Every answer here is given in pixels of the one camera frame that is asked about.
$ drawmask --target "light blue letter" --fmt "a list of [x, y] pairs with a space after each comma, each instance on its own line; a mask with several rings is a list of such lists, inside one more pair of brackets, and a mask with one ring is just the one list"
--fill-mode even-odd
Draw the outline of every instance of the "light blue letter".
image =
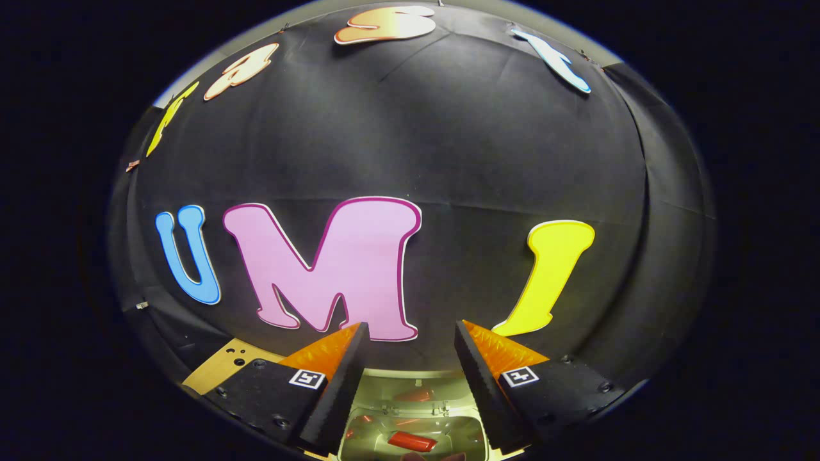
[[558, 52], [557, 49], [549, 46], [544, 40], [539, 39], [534, 35], [527, 34], [525, 32], [521, 32], [520, 30], [512, 30], [515, 35], [518, 35], [522, 39], [526, 39], [527, 42], [530, 42], [533, 48], [535, 48], [535, 52], [541, 56], [541, 59], [547, 63], [556, 74], [560, 75], [564, 80], [566, 80], [572, 86], [578, 88], [580, 91], [584, 93], [590, 93], [590, 86], [586, 84], [584, 79], [572, 73], [569, 66], [567, 64], [572, 64], [572, 61], [567, 59], [566, 56], [562, 55]]
[[195, 282], [185, 273], [180, 261], [180, 255], [176, 249], [174, 240], [174, 215], [169, 212], [162, 212], [157, 215], [157, 231], [162, 240], [162, 250], [165, 252], [165, 259], [171, 267], [176, 283], [180, 284], [182, 290], [191, 298], [203, 304], [216, 304], [220, 299], [219, 282], [213, 273], [211, 259], [207, 255], [205, 243], [203, 242], [202, 227], [205, 222], [205, 212], [197, 205], [188, 205], [180, 208], [177, 214], [180, 219], [180, 226], [185, 229], [188, 237], [188, 246], [194, 256], [194, 263], [199, 271], [200, 281]]

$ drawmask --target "pink letter m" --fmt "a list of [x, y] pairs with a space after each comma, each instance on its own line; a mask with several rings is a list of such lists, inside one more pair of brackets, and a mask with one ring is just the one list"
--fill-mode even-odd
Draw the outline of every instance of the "pink letter m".
[[404, 247], [421, 227], [421, 210], [388, 197], [346, 200], [331, 213], [316, 259], [309, 267], [290, 243], [270, 208], [245, 203], [223, 218], [259, 299], [259, 318], [282, 328], [299, 328], [281, 296], [317, 331], [327, 331], [342, 298], [347, 320], [367, 322], [372, 340], [406, 341], [418, 330], [404, 317]]

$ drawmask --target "yellow letter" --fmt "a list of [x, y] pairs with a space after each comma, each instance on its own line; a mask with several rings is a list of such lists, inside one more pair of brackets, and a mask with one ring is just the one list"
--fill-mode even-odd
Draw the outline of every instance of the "yellow letter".
[[165, 111], [165, 115], [162, 116], [162, 120], [159, 122], [157, 132], [154, 133], [154, 137], [151, 139], [151, 144], [148, 145], [148, 152], [145, 154], [145, 157], [151, 155], [151, 152], [153, 152], [153, 150], [157, 147], [157, 144], [159, 144], [159, 140], [162, 137], [162, 129], [171, 123], [171, 119], [174, 118], [174, 115], [176, 115], [176, 110], [182, 105], [182, 100], [187, 98], [197, 88], [197, 85], [199, 85], [199, 82], [192, 84], [190, 88], [186, 89], [181, 95], [177, 96], [176, 99], [174, 99], [174, 102], [168, 106], [168, 110]]
[[222, 77], [213, 82], [211, 88], [207, 89], [204, 97], [205, 100], [214, 99], [229, 86], [236, 86], [251, 80], [251, 77], [258, 74], [259, 71], [271, 63], [271, 54], [273, 54], [278, 47], [278, 43], [265, 45], [258, 50], [249, 52], [228, 66], [228, 68], [222, 72]]
[[533, 227], [526, 241], [535, 253], [530, 279], [510, 316], [494, 326], [493, 332], [512, 336], [547, 326], [553, 319], [549, 311], [581, 253], [594, 239], [592, 227], [580, 221], [549, 221]]
[[425, 7], [387, 7], [359, 13], [348, 21], [350, 27], [336, 32], [334, 40], [340, 45], [374, 42], [377, 40], [411, 39], [429, 34], [435, 22], [424, 16], [434, 11]]

